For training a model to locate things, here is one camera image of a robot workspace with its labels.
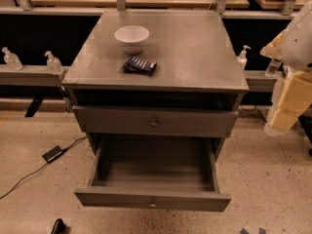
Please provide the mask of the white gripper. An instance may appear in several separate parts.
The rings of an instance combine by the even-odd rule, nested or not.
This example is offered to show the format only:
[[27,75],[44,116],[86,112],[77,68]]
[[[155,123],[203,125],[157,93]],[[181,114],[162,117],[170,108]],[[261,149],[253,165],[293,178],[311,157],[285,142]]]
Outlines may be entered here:
[[295,71],[275,83],[264,132],[270,137],[287,133],[312,104],[312,73]]

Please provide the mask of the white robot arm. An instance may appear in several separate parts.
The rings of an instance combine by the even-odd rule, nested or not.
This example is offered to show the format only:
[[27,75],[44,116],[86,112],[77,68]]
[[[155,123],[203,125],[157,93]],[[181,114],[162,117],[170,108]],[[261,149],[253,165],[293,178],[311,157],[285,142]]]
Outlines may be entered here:
[[276,137],[288,132],[312,104],[312,2],[260,54],[279,60],[287,70],[275,83],[264,127],[268,136]]

